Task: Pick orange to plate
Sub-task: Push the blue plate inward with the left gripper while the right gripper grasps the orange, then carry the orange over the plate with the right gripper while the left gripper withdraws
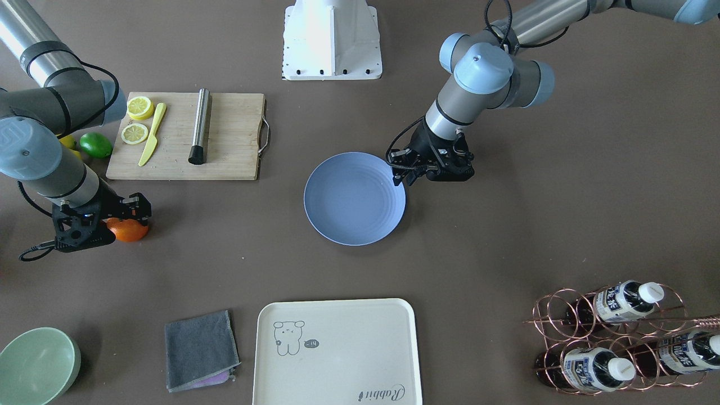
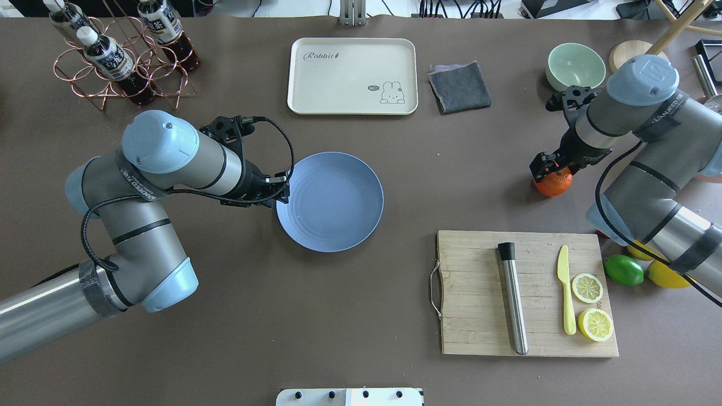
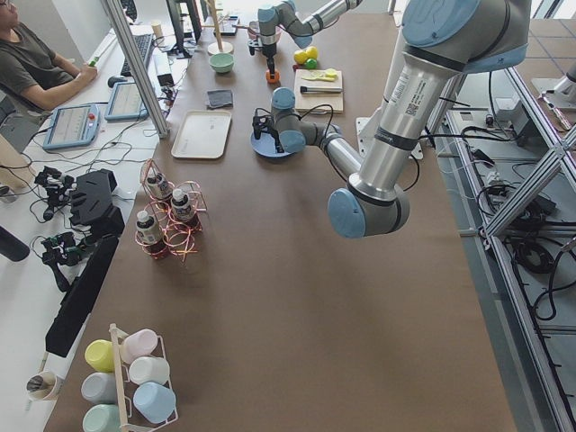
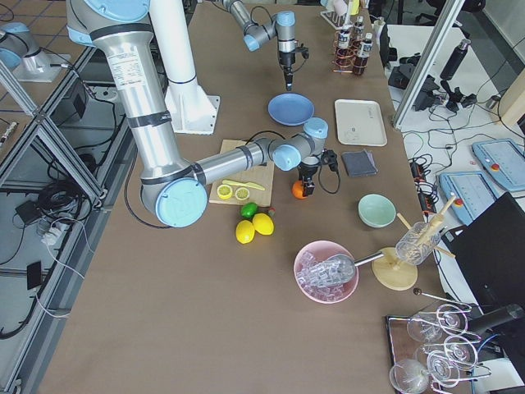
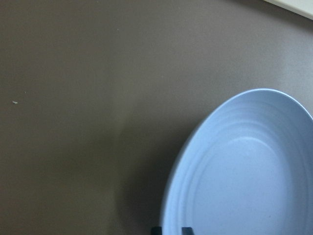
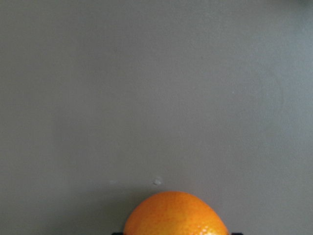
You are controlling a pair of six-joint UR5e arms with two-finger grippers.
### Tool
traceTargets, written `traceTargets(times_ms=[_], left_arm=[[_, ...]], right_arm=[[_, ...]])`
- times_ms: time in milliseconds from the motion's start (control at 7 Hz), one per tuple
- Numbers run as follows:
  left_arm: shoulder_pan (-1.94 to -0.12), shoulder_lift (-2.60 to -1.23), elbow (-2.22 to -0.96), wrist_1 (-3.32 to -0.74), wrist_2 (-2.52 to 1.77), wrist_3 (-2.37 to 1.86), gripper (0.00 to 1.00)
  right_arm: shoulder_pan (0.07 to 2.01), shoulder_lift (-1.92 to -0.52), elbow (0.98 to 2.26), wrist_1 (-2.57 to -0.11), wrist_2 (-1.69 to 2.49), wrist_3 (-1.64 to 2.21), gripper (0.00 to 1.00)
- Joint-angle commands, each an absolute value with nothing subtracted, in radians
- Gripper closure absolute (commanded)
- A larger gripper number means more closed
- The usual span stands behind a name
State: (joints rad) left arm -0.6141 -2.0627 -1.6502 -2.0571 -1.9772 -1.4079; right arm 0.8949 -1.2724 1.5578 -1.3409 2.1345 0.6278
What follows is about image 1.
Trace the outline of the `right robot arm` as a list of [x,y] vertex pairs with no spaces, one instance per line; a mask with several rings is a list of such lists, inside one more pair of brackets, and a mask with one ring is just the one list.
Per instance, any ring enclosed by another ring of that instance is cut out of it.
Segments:
[[41,258],[52,251],[75,252],[115,241],[110,218],[146,225],[151,203],[141,193],[121,197],[60,138],[123,118],[125,97],[118,80],[97,80],[92,64],[63,43],[26,1],[1,3],[2,43],[38,87],[2,90],[2,173],[21,194],[33,188],[52,204],[51,241],[29,249]]

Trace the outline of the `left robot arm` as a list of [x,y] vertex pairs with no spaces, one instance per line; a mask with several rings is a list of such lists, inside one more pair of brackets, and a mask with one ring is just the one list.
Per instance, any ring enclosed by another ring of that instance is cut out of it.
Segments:
[[486,20],[476,34],[456,33],[443,42],[439,62],[450,74],[424,116],[412,123],[403,148],[389,146],[385,161],[396,186],[417,179],[463,182],[475,170],[465,131],[484,110],[527,108],[548,100],[555,73],[544,62],[524,61],[520,51],[560,39],[571,24],[610,8],[624,8],[686,25],[718,16],[717,1],[535,1],[504,20]]

